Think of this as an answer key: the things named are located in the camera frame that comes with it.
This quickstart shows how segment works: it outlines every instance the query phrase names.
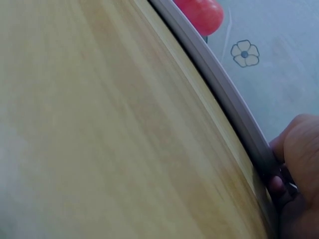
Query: red object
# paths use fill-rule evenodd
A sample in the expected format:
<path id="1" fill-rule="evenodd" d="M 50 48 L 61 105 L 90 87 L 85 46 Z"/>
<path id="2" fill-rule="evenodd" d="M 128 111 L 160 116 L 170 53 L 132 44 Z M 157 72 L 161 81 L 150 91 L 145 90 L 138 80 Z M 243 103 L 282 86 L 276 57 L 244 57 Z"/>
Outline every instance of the red object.
<path id="1" fill-rule="evenodd" d="M 175 0 L 175 4 L 202 36 L 214 33 L 223 22 L 224 11 L 216 0 Z"/>

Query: wooden surface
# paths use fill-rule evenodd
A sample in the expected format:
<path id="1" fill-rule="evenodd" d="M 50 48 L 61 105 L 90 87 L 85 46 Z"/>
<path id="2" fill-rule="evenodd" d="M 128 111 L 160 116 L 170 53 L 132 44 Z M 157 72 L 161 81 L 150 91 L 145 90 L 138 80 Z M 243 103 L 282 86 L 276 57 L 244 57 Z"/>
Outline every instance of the wooden surface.
<path id="1" fill-rule="evenodd" d="M 0 30 L 0 238 L 273 236 L 242 145 L 146 0 L 1 0 Z"/>

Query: wood grain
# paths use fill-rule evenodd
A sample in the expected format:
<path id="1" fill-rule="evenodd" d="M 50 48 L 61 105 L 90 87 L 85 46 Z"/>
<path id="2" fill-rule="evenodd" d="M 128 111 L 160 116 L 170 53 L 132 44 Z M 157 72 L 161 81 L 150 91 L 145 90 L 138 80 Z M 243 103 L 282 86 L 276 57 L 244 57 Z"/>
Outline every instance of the wood grain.
<path id="1" fill-rule="evenodd" d="M 0 30 L 0 238 L 273 236 L 241 143 L 146 0 L 2 0 Z"/>

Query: finger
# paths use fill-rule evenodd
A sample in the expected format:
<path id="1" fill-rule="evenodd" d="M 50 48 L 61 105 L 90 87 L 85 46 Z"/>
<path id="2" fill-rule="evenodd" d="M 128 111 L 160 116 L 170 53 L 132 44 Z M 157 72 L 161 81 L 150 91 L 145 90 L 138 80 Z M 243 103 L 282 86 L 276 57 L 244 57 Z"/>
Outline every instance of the finger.
<path id="1" fill-rule="evenodd" d="M 293 200 L 279 176 L 275 176 L 269 181 L 268 192 L 278 212 L 281 212 L 284 206 Z"/>
<path id="2" fill-rule="evenodd" d="M 298 194 L 293 201 L 287 203 L 281 211 L 279 238 L 295 238 L 295 222 L 306 209 L 305 199 Z"/>
<path id="3" fill-rule="evenodd" d="M 302 114 L 296 116 L 290 124 L 287 126 L 287 128 L 284 129 L 284 131 L 276 138 L 274 138 L 270 143 L 270 147 L 272 148 L 275 156 L 277 157 L 278 161 L 281 163 L 285 162 L 285 154 L 284 154 L 284 142 L 289 134 L 289 132 L 295 128 L 297 125 L 301 124 L 302 122 L 309 120 L 315 116 L 313 115 L 307 115 L 307 114 Z"/>
<path id="4" fill-rule="evenodd" d="M 283 164 L 278 171 L 275 174 L 281 179 L 280 184 L 284 184 L 285 189 L 288 191 L 290 196 L 294 198 L 296 194 L 299 193 L 298 187 L 296 186 L 296 183 L 294 182 L 288 168 L 285 164 Z"/>

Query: table surface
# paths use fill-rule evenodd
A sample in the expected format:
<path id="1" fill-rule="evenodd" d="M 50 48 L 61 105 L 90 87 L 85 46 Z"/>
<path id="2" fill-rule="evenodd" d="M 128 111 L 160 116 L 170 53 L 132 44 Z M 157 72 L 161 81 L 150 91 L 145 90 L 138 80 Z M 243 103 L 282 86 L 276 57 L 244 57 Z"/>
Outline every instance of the table surface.
<path id="1" fill-rule="evenodd" d="M 219 0 L 225 19 L 208 45 L 267 140 L 300 113 L 319 114 L 319 2 Z M 242 50 L 232 49 L 241 45 Z M 256 55 L 238 56 L 248 50 Z"/>
<path id="2" fill-rule="evenodd" d="M 0 29 L 0 238 L 273 237 L 246 152 L 146 0 L 2 0 Z"/>

